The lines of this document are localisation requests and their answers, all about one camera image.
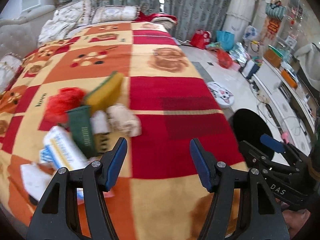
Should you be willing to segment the white lace cover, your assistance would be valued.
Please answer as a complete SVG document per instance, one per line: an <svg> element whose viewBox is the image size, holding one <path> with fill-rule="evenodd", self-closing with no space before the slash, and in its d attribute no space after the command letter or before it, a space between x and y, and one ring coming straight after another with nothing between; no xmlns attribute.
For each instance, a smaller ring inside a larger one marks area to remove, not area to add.
<svg viewBox="0 0 320 240"><path fill-rule="evenodd" d="M234 34L234 41L239 42L245 29L250 24L256 0L231 0L226 18L223 24L223 31Z"/></svg>

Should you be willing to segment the red orange patterned blanket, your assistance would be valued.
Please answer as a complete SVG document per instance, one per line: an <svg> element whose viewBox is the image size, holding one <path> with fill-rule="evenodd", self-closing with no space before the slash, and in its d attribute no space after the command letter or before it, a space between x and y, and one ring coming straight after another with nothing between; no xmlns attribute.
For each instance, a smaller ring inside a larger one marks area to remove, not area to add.
<svg viewBox="0 0 320 240"><path fill-rule="evenodd" d="M198 138L244 170L234 133L205 81L159 24L101 23L38 45L29 27L1 27L1 55L22 63L1 92L1 204L29 225L53 174L49 131L89 108L96 152L128 143L106 205L120 239L196 239L212 195L189 153Z"/></svg>

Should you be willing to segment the red gift bag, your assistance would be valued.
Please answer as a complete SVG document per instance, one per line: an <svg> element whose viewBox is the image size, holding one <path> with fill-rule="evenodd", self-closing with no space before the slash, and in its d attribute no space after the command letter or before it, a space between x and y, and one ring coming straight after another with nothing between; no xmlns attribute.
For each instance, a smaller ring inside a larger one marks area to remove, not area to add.
<svg viewBox="0 0 320 240"><path fill-rule="evenodd" d="M212 35L209 31L206 30L197 30L195 34L191 38L190 45L195 48L199 48L204 50L208 44L210 44L210 40Z"/></svg>

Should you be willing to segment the white tv cabinet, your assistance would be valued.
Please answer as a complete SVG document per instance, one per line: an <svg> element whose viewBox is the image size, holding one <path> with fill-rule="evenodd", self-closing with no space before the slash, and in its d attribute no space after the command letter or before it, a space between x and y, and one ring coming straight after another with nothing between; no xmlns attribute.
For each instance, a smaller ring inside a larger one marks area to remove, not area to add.
<svg viewBox="0 0 320 240"><path fill-rule="evenodd" d="M315 119L296 90L281 76L280 70L263 61L253 74L258 87L258 101L266 107L266 116L272 118L281 139L290 142L308 155L316 140Z"/></svg>

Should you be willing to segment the dark green box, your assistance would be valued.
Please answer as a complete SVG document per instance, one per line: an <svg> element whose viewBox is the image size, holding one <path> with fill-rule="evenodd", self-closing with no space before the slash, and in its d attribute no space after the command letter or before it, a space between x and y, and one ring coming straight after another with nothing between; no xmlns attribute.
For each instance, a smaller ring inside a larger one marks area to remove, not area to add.
<svg viewBox="0 0 320 240"><path fill-rule="evenodd" d="M73 141L87 159L95 157L97 151L90 121L90 107L80 106L68 110L66 113Z"/></svg>

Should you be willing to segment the teal gift bag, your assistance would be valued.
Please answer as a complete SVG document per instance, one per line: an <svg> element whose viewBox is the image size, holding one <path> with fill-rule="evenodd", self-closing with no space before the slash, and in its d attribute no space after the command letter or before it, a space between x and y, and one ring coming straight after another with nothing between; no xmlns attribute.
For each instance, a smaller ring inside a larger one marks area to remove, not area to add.
<svg viewBox="0 0 320 240"><path fill-rule="evenodd" d="M230 51L234 46L234 34L227 31L217 31L216 32L217 42L225 51Z"/></svg>

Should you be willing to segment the red plastic bag on floor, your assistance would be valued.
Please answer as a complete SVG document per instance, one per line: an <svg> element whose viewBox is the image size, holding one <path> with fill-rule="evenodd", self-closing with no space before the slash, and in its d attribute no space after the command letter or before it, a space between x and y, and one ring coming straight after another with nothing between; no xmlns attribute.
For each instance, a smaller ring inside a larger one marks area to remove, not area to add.
<svg viewBox="0 0 320 240"><path fill-rule="evenodd" d="M218 63L222 68L228 69L232 66L233 60L230 55L223 49L217 50Z"/></svg>

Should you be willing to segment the white crumpled tissue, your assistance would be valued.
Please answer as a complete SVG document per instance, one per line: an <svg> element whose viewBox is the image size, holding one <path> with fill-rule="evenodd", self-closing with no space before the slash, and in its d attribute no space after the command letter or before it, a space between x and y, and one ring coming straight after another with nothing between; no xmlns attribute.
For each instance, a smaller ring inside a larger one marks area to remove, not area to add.
<svg viewBox="0 0 320 240"><path fill-rule="evenodd" d="M92 133L106 134L110 132L107 115L104 111L96 111L90 118Z"/></svg>

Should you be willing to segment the grey tufted headboard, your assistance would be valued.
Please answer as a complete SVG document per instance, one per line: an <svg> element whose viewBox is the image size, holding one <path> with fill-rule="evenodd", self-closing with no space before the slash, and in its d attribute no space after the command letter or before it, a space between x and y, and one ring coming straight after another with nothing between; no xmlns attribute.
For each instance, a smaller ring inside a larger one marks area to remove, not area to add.
<svg viewBox="0 0 320 240"><path fill-rule="evenodd" d="M54 5L43 5L16 20L1 20L1 57L13 53L24 58L34 51L41 29L53 18L55 9Z"/></svg>

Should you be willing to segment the red crumpled plastic bag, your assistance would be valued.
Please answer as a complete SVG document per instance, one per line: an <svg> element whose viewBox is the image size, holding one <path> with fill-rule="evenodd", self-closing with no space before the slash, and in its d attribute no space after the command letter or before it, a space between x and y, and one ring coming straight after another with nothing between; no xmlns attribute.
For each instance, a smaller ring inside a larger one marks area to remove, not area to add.
<svg viewBox="0 0 320 240"><path fill-rule="evenodd" d="M66 124L68 122L67 111L79 107L85 94L78 87L61 88L58 94L48 98L44 119L53 124Z"/></svg>

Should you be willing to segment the side bolster pillow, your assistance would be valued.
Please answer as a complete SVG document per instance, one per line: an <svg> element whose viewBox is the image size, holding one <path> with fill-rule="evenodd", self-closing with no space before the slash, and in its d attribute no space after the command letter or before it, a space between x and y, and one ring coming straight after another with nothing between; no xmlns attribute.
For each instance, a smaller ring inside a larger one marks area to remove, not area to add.
<svg viewBox="0 0 320 240"><path fill-rule="evenodd" d="M16 78L20 66L22 65L22 60L15 54L9 53L1 58L1 68L0 68L0 91L3 93Z"/></svg>

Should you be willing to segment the grey cloth on cabinet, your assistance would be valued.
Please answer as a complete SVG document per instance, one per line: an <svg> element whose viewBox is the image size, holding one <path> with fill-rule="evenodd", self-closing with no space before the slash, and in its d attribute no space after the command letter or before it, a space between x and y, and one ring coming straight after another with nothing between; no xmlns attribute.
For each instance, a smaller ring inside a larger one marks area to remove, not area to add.
<svg viewBox="0 0 320 240"><path fill-rule="evenodd" d="M319 91L320 79L320 55L319 48L314 43L309 43L299 48L294 57L299 61L299 64L310 85Z"/></svg>

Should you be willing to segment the yellow blue medicine box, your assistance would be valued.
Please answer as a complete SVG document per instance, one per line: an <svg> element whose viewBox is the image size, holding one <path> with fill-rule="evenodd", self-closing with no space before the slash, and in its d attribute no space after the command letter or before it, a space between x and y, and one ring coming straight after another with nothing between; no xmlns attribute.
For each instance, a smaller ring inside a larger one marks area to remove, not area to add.
<svg viewBox="0 0 320 240"><path fill-rule="evenodd" d="M62 167L69 171L80 170L88 164L87 158L61 126L53 126L44 136L43 144L57 170Z"/></svg>

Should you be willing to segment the embroidered bolster pillow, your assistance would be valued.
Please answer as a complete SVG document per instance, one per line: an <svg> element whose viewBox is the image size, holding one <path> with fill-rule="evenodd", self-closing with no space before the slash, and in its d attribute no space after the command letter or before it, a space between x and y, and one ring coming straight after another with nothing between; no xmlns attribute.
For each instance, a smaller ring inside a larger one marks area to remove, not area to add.
<svg viewBox="0 0 320 240"><path fill-rule="evenodd" d="M92 19L92 24L113 22L113 21L132 21L140 13L140 7L130 5L106 5L97 7Z"/></svg>

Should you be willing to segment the pink clear plastic wrapper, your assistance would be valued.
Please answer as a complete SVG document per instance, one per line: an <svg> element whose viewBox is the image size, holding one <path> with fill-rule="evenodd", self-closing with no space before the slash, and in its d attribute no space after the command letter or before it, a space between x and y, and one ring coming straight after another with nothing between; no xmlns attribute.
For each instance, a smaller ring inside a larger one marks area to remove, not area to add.
<svg viewBox="0 0 320 240"><path fill-rule="evenodd" d="M77 201L83 202L84 201L84 192L82 188L77 188L76 189L76 194L77 194ZM109 192L103 192L104 198L111 198L114 197L114 192L111 190Z"/></svg>

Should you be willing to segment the yellow green sponge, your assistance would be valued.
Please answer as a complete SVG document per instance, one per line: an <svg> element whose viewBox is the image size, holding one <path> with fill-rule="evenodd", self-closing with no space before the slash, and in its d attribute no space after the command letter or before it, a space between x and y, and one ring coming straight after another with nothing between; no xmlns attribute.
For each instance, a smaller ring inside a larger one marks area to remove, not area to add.
<svg viewBox="0 0 320 240"><path fill-rule="evenodd" d="M123 79L123 73L114 71L98 87L84 97L83 103L90 107L90 115L97 111L105 111L116 103L121 94Z"/></svg>

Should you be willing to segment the embroidered white pillow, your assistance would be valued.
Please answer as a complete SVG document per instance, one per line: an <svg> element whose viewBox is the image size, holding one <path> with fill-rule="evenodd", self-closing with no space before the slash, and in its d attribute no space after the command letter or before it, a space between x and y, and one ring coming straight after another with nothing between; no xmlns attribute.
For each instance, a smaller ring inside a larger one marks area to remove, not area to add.
<svg viewBox="0 0 320 240"><path fill-rule="evenodd" d="M53 21L75 23L76 27L88 25L91 19L92 0L80 0L56 9Z"/></svg>

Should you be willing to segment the crumpled beige tissue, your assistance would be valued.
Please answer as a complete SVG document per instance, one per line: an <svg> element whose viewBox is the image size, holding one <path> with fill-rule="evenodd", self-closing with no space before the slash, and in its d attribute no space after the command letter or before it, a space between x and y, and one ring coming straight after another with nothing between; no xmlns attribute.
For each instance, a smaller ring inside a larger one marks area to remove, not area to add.
<svg viewBox="0 0 320 240"><path fill-rule="evenodd" d="M108 120L113 129L128 137L137 137L142 133L140 119L124 104L116 103L106 110Z"/></svg>

